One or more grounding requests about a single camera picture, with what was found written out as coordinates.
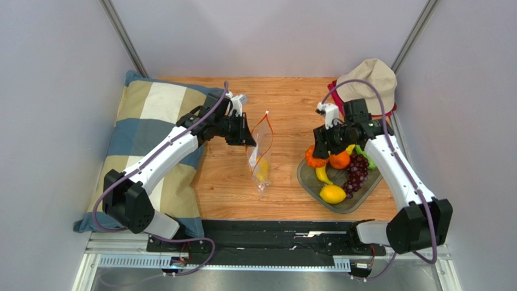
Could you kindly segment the right aluminium corner post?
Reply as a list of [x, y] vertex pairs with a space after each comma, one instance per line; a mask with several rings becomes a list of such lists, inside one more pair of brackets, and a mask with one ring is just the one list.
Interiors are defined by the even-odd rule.
[[414, 23], [412, 29], [410, 30], [406, 40], [404, 41], [399, 53], [397, 54], [391, 69], [395, 74], [398, 74], [400, 68], [405, 62], [406, 58], [410, 54], [412, 48], [416, 44], [420, 35], [424, 31], [427, 26], [429, 20], [433, 16], [434, 11], [437, 6], [440, 4], [440, 0], [427, 0], [420, 15], [418, 16], [416, 22]]

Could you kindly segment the yellow lemon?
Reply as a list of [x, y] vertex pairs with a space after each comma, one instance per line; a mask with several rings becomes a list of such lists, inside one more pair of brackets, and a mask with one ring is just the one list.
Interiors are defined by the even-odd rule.
[[327, 185], [322, 187], [319, 196], [328, 204], [338, 204], [346, 200], [346, 192], [343, 188], [336, 185]]

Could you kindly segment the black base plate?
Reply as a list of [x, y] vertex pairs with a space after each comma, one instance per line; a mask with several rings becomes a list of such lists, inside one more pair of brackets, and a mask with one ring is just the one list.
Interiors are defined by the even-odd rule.
[[204, 219], [201, 224], [215, 242], [211, 265], [330, 267], [339, 255], [369, 261], [387, 253], [355, 241], [349, 221]]

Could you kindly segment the purple grape bunch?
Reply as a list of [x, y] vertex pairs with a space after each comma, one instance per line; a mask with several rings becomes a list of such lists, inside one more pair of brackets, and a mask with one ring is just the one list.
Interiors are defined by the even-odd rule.
[[363, 155], [352, 154], [351, 161], [346, 168], [347, 182], [343, 185], [347, 199], [352, 199], [368, 180], [369, 162]]

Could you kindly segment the beige bucket hat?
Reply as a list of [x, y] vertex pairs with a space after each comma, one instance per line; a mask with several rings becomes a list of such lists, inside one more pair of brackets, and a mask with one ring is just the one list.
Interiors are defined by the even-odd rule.
[[392, 69], [386, 65], [380, 59], [366, 59], [362, 61], [356, 68], [349, 73], [340, 76], [336, 81], [335, 85], [339, 85], [345, 81], [353, 80], [353, 82], [363, 83], [370, 81], [380, 82], [382, 85], [386, 85], [390, 81], [395, 81], [397, 86], [397, 79]]

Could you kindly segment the aluminium front rail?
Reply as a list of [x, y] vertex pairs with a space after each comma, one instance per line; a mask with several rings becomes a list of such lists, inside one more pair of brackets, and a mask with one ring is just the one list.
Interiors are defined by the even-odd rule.
[[460, 290], [445, 246], [428, 264], [345, 232], [210, 230], [173, 246], [145, 233], [91, 234], [74, 290]]

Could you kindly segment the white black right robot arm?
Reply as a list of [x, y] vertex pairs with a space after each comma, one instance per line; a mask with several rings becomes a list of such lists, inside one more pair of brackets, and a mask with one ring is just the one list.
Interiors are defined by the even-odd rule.
[[398, 213], [391, 221], [365, 221], [355, 226], [361, 244], [390, 246], [396, 253], [417, 252], [445, 243], [453, 207], [447, 199], [437, 199], [417, 177], [400, 152], [393, 130], [384, 119], [373, 119], [365, 100], [343, 104], [344, 121], [332, 103], [320, 103], [316, 112], [324, 125], [313, 130], [315, 158], [339, 154], [351, 144], [361, 146], [392, 192]]

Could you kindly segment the orange tangerine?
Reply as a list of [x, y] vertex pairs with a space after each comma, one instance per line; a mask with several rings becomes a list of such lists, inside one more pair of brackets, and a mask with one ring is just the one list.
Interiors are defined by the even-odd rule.
[[329, 158], [330, 166], [337, 170], [343, 170], [347, 168], [350, 162], [350, 155], [346, 151], [343, 151], [336, 155], [331, 155]]

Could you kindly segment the yellow pear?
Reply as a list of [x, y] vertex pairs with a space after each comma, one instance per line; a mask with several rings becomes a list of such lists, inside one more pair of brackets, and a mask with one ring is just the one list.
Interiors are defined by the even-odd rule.
[[269, 180], [269, 161], [266, 158], [257, 158], [254, 169], [254, 175], [259, 182], [267, 182]]

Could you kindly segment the yellow banana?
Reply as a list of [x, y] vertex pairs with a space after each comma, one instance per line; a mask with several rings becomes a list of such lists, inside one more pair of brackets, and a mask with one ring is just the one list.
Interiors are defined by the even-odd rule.
[[326, 172], [326, 165], [315, 168], [316, 177], [319, 181], [326, 185], [333, 185], [334, 183], [329, 179]]

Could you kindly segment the left aluminium corner post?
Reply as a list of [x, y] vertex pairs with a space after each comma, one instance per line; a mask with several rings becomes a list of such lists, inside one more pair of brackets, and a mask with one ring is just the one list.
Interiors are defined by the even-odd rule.
[[116, 34], [118, 35], [134, 69], [143, 77], [148, 77], [149, 74], [144, 67], [144, 64], [138, 55], [136, 47], [134, 46], [123, 22], [117, 12], [114, 3], [111, 0], [99, 0], [108, 20], [112, 24]]

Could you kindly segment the red cloth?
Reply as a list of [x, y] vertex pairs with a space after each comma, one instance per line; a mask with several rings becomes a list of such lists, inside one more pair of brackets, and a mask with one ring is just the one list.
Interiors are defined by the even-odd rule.
[[[370, 84], [372, 84], [380, 93], [380, 97], [385, 109], [385, 116], [391, 116], [397, 109], [397, 105], [394, 100], [394, 89], [396, 88], [396, 82], [390, 81], [386, 85], [382, 85], [380, 82], [370, 81]], [[345, 102], [355, 99], [365, 99], [369, 113], [372, 116], [382, 116], [379, 101], [376, 95], [367, 85], [361, 82], [351, 82], [349, 84], [345, 84], [333, 91], [331, 96], [342, 115], [344, 115], [343, 104]]]

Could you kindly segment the checked blue beige pillow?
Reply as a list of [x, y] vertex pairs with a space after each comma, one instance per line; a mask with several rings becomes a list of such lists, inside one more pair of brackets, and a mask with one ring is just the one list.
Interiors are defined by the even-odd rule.
[[[212, 88], [144, 78], [126, 73], [118, 116], [101, 174], [121, 172], [154, 149], [185, 114], [203, 105]], [[178, 221], [187, 236], [204, 236], [196, 194], [191, 184], [204, 154], [200, 147], [181, 160], [154, 187], [150, 201], [155, 210]]]

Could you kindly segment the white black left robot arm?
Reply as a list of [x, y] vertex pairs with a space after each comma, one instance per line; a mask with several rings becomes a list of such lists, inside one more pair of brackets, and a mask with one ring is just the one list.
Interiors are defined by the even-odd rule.
[[255, 146], [243, 111], [247, 101], [245, 94], [234, 96], [226, 90], [208, 93], [204, 104], [183, 115], [146, 156], [122, 172], [105, 175], [95, 207], [132, 233], [172, 239], [180, 223], [155, 209], [150, 194], [181, 160], [212, 138], [222, 137], [229, 146]]

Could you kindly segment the orange mini pumpkin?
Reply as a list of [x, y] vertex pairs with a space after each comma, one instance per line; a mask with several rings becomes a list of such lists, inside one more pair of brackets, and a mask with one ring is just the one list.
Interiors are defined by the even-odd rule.
[[307, 165], [314, 169], [326, 166], [329, 159], [328, 158], [327, 159], [315, 158], [315, 157], [313, 157], [313, 153], [314, 153], [314, 145], [311, 145], [305, 151], [305, 161], [306, 161]]

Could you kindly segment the clear orange zip top bag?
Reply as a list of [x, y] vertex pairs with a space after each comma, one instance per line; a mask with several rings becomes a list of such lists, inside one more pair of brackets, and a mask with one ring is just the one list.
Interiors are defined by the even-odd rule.
[[[259, 197], [263, 197], [268, 187], [271, 185], [270, 170], [271, 170], [271, 149], [274, 140], [274, 131], [269, 119], [269, 110], [265, 111], [264, 116], [251, 130], [251, 135], [256, 141], [256, 146], [249, 146], [246, 148], [246, 157], [248, 162], [248, 169], [251, 174], [251, 179], [255, 184]], [[259, 182], [254, 175], [254, 169], [257, 163], [257, 158], [266, 158], [269, 165], [269, 180], [267, 182]]]

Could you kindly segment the green cucumber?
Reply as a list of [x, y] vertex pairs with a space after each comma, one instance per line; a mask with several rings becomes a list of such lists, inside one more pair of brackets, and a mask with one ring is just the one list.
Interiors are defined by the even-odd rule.
[[377, 168], [375, 162], [366, 154], [366, 152], [361, 148], [360, 145], [357, 144], [354, 149], [358, 155], [362, 156], [368, 162], [367, 168], [369, 170], [374, 170]]

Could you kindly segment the aluminium corner post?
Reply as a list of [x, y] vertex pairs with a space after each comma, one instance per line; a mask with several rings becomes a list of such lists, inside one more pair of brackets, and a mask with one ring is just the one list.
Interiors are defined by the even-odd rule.
[[117, 12], [114, 3], [111, 0], [99, 0], [108, 20], [112, 24], [116, 34], [118, 35], [134, 69], [143, 77], [148, 77], [149, 74], [144, 67], [144, 64], [138, 55], [136, 47], [134, 46], [123, 22]]
[[412, 29], [410, 30], [406, 40], [404, 41], [399, 53], [397, 54], [391, 69], [395, 74], [398, 74], [400, 68], [405, 62], [406, 58], [410, 54], [412, 48], [416, 44], [420, 35], [424, 31], [427, 26], [429, 20], [433, 16], [434, 11], [437, 6], [440, 4], [440, 0], [427, 0], [420, 15], [418, 16], [416, 22], [414, 23]]

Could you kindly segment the grey plastic fruit tray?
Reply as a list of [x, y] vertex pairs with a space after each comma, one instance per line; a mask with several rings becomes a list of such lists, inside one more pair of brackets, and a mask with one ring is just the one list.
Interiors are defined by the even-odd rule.
[[[334, 183], [333, 185], [342, 188], [347, 182], [348, 176], [346, 174], [346, 168], [343, 170], [337, 170], [328, 164], [326, 166], [326, 172], [329, 179]], [[328, 204], [320, 198], [319, 193], [322, 187], [327, 185], [317, 179], [315, 169], [308, 166], [306, 161], [302, 161], [299, 164], [297, 169], [297, 178], [302, 188], [321, 205], [335, 213], [348, 214], [355, 211], [373, 192], [376, 186], [380, 183], [382, 175], [377, 168], [374, 170], [368, 169], [368, 180], [364, 186], [354, 194], [352, 199], [346, 198], [346, 200], [338, 204]]]

